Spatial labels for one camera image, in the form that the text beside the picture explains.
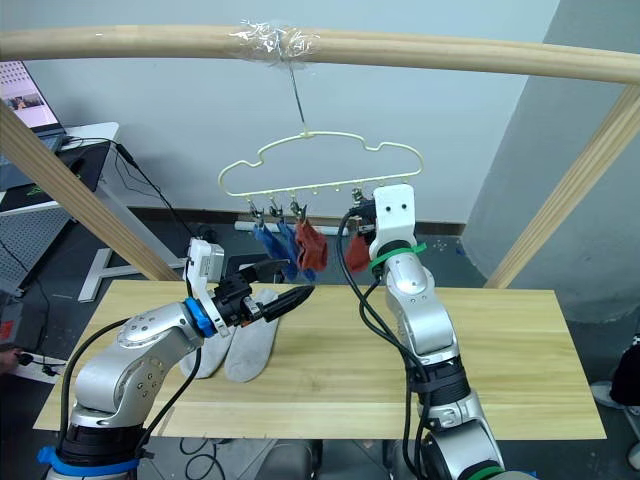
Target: monitor screen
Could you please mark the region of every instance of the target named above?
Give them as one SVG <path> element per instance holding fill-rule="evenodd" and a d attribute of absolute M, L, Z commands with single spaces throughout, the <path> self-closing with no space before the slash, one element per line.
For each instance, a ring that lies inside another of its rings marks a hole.
<path fill-rule="evenodd" d="M 0 62 L 0 97 L 27 127 L 35 131 L 58 124 L 22 62 Z"/>

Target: robotic arm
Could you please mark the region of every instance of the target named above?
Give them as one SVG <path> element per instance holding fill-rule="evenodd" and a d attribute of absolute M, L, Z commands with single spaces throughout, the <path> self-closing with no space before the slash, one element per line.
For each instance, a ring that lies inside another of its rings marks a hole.
<path fill-rule="evenodd" d="M 409 374 L 419 413 L 427 409 L 430 430 L 421 445 L 423 474 L 429 480 L 531 478 L 504 472 L 480 400 L 469 386 L 449 314 L 436 296 L 433 275 L 416 254 L 420 247 L 414 237 L 413 188 L 378 188 L 373 200 L 361 198 L 352 213 L 375 219 L 372 268 L 386 280 L 387 305 L 397 319 L 399 340 L 420 365 L 411 364 Z"/>
<path fill-rule="evenodd" d="M 206 290 L 217 246 L 193 239 L 187 279 L 197 299 L 174 302 L 140 313 L 124 323 L 116 340 L 78 374 L 76 404 L 58 448 L 45 447 L 38 458 L 52 466 L 49 480 L 124 480 L 130 478 L 148 440 L 146 420 L 162 382 L 178 361 L 230 326 L 267 322 L 293 310 L 313 291 L 296 287 L 263 305 L 251 298 L 250 283 L 271 280 L 284 260 L 245 268 Z"/>

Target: clothes hanger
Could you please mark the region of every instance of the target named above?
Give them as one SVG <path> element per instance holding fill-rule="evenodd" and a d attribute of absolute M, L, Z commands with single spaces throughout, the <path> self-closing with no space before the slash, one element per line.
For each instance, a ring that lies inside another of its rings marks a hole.
<path fill-rule="evenodd" d="M 257 196 L 257 195 L 267 195 L 270 198 L 273 198 L 273 196 L 277 193 L 283 193 L 283 192 L 288 192 L 292 197 L 295 198 L 295 194 L 299 191 L 302 190 L 311 190 L 313 192 L 314 195 L 316 195 L 318 193 L 318 190 L 321 188 L 334 188 L 336 191 L 340 191 L 340 188 L 343 186 L 355 186 L 355 187 L 359 187 L 361 188 L 364 184 L 366 183 L 371 183 L 371 182 L 376 182 L 380 185 L 384 185 L 385 182 L 389 181 L 389 180 L 395 180 L 395 179 L 402 179 L 405 183 L 408 182 L 409 177 L 413 177 L 415 175 L 419 175 L 420 173 L 422 173 L 423 169 L 424 169 L 424 157 L 422 156 L 422 154 L 415 149 L 414 147 L 410 146 L 410 145 L 406 145 L 403 143 L 397 143 L 397 142 L 381 142 L 379 143 L 377 146 L 369 146 L 367 144 L 366 139 L 358 134 L 355 133 L 350 133 L 350 132 L 340 132 L 340 131 L 321 131 L 321 130 L 309 130 L 307 128 L 307 124 L 304 118 L 304 113 L 302 111 L 302 105 L 300 102 L 300 95 L 298 94 L 298 87 L 296 85 L 296 78 L 295 75 L 293 73 L 293 68 L 291 66 L 291 61 L 290 59 L 287 59 L 281 50 L 280 47 L 280 36 L 277 36 L 276 38 L 276 42 L 274 47 L 275 49 L 277 49 L 277 51 L 279 52 L 279 56 L 280 56 L 280 60 L 281 62 L 284 62 L 288 69 L 289 69 L 289 75 L 291 78 L 291 84 L 293 86 L 293 93 L 295 95 L 296 98 L 296 103 L 298 105 L 298 113 L 300 114 L 300 120 L 302 121 L 302 126 L 303 126 L 303 131 L 302 133 L 298 134 L 298 135 L 294 135 L 292 137 L 286 137 L 286 138 L 282 138 L 280 140 L 276 140 L 275 142 L 271 142 L 265 146 L 263 146 L 262 148 L 260 148 L 257 152 L 257 156 L 258 156 L 258 161 L 255 163 L 251 163 L 248 162 L 247 160 L 238 160 L 237 162 L 233 162 L 230 165 L 227 165 L 225 168 L 223 168 L 219 175 L 218 175 L 218 185 L 220 186 L 220 189 L 225 192 L 227 195 L 231 196 L 231 197 L 245 197 L 247 200 L 250 200 L 252 196 Z M 417 160 L 418 160 L 418 165 L 417 168 L 415 170 L 412 170 L 410 172 L 403 172 L 403 173 L 397 173 L 397 174 L 393 174 L 393 175 L 382 175 L 382 176 L 375 176 L 375 177 L 365 177 L 365 178 L 354 178 L 351 180 L 344 180 L 344 181 L 338 181 L 338 182 L 325 182 L 325 183 L 317 183 L 317 184 L 308 184 L 308 185 L 298 185 L 298 186 L 290 186 L 290 187 L 283 187 L 283 188 L 274 188 L 274 189 L 267 189 L 267 190 L 256 190 L 256 191 L 252 191 L 252 192 L 231 192 L 227 186 L 224 184 L 224 177 L 233 169 L 241 166 L 241 165 L 245 165 L 248 166 L 250 168 L 258 168 L 262 165 L 264 165 L 265 163 L 265 157 L 264 154 L 265 152 L 272 150 L 280 145 L 284 145 L 287 143 L 291 143 L 291 142 L 296 142 L 296 141 L 302 141 L 302 140 L 306 140 L 309 141 L 313 138 L 316 137 L 340 137 L 340 138 L 347 138 L 347 139 L 352 139 L 352 140 L 356 140 L 360 143 L 360 146 L 367 152 L 379 152 L 380 150 L 382 150 L 383 148 L 397 148 L 397 149 L 401 149 L 401 150 L 405 150 L 410 152 L 411 154 L 413 154 Z"/>

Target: green cable tie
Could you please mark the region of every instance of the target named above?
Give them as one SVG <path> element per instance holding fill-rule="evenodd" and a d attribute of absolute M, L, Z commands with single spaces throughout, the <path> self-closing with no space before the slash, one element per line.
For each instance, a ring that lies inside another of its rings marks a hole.
<path fill-rule="evenodd" d="M 415 253 L 417 255 L 420 252 L 424 252 L 426 249 L 427 249 L 426 243 L 420 243 L 415 247 L 396 248 L 395 250 L 391 250 L 390 252 L 387 252 L 384 255 L 380 255 L 375 260 L 372 260 L 371 263 L 369 264 L 369 269 L 373 270 L 375 267 L 377 267 L 381 263 L 386 262 L 391 257 L 393 257 L 394 255 L 398 255 L 399 253 Z"/>
<path fill-rule="evenodd" d="M 473 475 L 471 475 L 469 477 L 469 480 L 486 480 L 488 478 L 495 477 L 499 473 L 503 473 L 503 472 L 504 470 L 497 466 L 486 467 L 474 473 Z"/>

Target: wooden tabletop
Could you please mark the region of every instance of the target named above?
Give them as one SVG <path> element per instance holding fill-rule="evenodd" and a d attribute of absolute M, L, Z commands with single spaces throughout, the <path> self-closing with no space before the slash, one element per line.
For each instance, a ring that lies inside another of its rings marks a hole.
<path fill-rule="evenodd" d="M 276 291 L 287 285 L 269 285 Z M 254 293 L 261 286 L 254 284 Z M 582 366 L 552 291 L 440 288 L 462 359 L 501 440 L 606 438 Z M 185 297 L 181 282 L 116 280 L 82 339 L 121 318 Z M 372 304 L 388 323 L 384 289 Z M 79 362 L 113 341 L 107 334 Z M 152 415 L 184 381 L 167 376 Z M 56 430 L 60 383 L 35 428 Z M 361 322 L 347 286 L 318 286 L 281 318 L 267 368 L 246 384 L 220 368 L 196 380 L 156 435 L 270 438 L 400 438 L 404 371 L 397 351 Z M 413 409 L 413 419 L 417 415 Z"/>

